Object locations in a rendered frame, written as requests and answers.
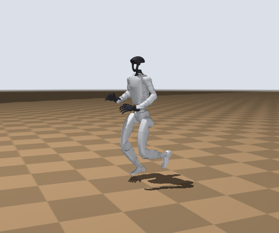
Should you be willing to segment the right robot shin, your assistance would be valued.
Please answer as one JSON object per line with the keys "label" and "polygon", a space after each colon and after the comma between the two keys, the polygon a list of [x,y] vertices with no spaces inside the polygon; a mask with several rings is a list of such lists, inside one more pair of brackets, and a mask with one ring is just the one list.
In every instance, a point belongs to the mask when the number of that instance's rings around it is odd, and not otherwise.
{"label": "right robot shin", "polygon": [[124,153],[124,155],[137,167],[142,168],[142,165],[140,164],[140,162],[138,161],[137,157],[136,157],[136,153],[134,151],[133,148],[130,148],[128,150],[123,150],[121,149],[121,151]]}

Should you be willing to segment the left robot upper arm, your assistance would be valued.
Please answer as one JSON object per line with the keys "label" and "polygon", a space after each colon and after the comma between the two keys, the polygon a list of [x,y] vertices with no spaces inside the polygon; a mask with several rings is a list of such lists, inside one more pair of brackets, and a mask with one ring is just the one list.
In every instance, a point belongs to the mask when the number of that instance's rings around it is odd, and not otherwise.
{"label": "left robot upper arm", "polygon": [[146,88],[147,88],[147,90],[150,94],[155,94],[156,95],[156,99],[157,99],[157,94],[156,94],[155,89],[153,87],[151,77],[147,77],[147,76],[142,77],[142,83],[146,86]]}

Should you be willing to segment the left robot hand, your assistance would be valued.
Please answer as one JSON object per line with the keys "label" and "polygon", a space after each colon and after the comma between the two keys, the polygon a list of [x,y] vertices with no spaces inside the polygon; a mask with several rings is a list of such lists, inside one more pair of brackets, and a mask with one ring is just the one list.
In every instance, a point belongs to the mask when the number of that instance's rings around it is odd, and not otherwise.
{"label": "left robot hand", "polygon": [[[122,109],[122,110],[121,110]],[[136,108],[136,105],[134,105],[134,106],[132,106],[132,105],[129,105],[129,104],[126,104],[126,103],[124,103],[122,106],[120,106],[120,110],[121,110],[121,112],[122,111],[124,111],[124,112],[130,112],[130,111],[135,111],[135,112],[138,112],[138,111],[140,111],[140,109],[137,109]],[[124,112],[122,112],[122,114],[124,113]]]}

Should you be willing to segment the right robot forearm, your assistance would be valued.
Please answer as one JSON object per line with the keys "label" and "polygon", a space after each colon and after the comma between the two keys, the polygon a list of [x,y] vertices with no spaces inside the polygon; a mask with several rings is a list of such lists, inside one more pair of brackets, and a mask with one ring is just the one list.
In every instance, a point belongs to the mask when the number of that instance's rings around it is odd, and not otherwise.
{"label": "right robot forearm", "polygon": [[122,96],[120,96],[119,98],[121,98],[121,100],[117,100],[116,103],[121,103],[121,102],[127,100],[127,99],[128,99],[128,96],[124,93],[124,94],[123,94]]}

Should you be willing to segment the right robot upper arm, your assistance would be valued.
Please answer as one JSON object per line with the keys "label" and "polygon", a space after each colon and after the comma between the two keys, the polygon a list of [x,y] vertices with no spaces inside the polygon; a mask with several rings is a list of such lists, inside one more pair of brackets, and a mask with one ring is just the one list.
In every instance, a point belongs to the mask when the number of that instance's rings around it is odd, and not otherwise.
{"label": "right robot upper arm", "polygon": [[130,77],[127,78],[127,91],[126,91],[126,95],[128,96],[128,98],[131,98],[131,91],[130,91]]}

